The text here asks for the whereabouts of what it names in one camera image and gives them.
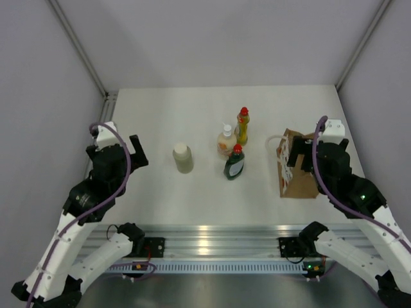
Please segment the yellow bottle red cap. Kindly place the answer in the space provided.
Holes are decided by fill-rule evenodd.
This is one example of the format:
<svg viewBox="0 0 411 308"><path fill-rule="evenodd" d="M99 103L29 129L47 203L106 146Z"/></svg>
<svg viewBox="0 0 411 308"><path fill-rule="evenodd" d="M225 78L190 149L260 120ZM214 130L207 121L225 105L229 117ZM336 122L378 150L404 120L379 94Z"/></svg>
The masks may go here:
<svg viewBox="0 0 411 308"><path fill-rule="evenodd" d="M235 135L237 143L244 146L248 141L247 128L250 122L249 110L247 107L242 107L237 115L237 127L235 129Z"/></svg>

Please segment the green bottle red label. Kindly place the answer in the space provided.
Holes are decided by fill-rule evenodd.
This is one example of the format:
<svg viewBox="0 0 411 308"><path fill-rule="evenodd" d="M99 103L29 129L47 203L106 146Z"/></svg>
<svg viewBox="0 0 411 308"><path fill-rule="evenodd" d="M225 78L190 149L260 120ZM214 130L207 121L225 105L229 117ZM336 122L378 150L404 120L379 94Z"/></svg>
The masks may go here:
<svg viewBox="0 0 411 308"><path fill-rule="evenodd" d="M229 159L225 163L224 175L228 180L234 180L241 175L245 163L245 154L241 144L233 147Z"/></svg>

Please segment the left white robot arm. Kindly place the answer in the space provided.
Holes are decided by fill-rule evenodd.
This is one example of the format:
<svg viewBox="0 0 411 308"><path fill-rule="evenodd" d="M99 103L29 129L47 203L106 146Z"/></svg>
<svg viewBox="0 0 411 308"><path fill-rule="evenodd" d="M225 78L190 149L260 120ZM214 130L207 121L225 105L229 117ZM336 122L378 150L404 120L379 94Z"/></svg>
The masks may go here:
<svg viewBox="0 0 411 308"><path fill-rule="evenodd" d="M144 252L145 232L124 223L96 251L77 262L88 236L116 198L125 194L128 177L148 165L139 138L130 136L135 150L115 142L104 148L88 146L92 169L69 192L54 236L32 274L12 287L12 294L27 307L76 307L87 288L117 260Z"/></svg>

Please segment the pale green white-capped bottle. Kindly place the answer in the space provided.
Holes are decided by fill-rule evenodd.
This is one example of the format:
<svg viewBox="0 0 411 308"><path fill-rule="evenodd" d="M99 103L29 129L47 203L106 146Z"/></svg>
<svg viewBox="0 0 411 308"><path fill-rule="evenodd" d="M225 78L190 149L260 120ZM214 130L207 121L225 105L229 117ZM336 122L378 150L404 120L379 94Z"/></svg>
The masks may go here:
<svg viewBox="0 0 411 308"><path fill-rule="evenodd" d="M193 170L193 157L187 144L177 143L173 149L173 158L180 173L187 174Z"/></svg>

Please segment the cream pump lotion bottle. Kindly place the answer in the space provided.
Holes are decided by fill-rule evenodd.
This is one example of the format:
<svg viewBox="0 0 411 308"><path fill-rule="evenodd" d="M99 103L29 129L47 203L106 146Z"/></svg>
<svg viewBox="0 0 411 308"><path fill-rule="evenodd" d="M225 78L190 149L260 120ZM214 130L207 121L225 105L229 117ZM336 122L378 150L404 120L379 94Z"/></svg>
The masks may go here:
<svg viewBox="0 0 411 308"><path fill-rule="evenodd" d="M223 124L223 131L217 138L217 152L219 156L228 160L234 146L237 143L237 138L229 124Z"/></svg>

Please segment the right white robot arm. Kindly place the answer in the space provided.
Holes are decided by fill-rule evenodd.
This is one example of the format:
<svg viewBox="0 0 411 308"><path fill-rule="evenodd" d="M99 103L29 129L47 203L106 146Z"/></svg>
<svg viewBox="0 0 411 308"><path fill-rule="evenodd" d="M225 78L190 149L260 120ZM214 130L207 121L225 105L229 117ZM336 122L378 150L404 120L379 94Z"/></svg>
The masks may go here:
<svg viewBox="0 0 411 308"><path fill-rule="evenodd" d="M353 174L348 143L347 139L336 144L294 137L287 165L294 167L303 155L301 169L314 176L319 192L362 231L379 256L349 244L317 221L299 233L297 243L306 255L325 255L356 274L386 307L410 307L410 241L379 189Z"/></svg>

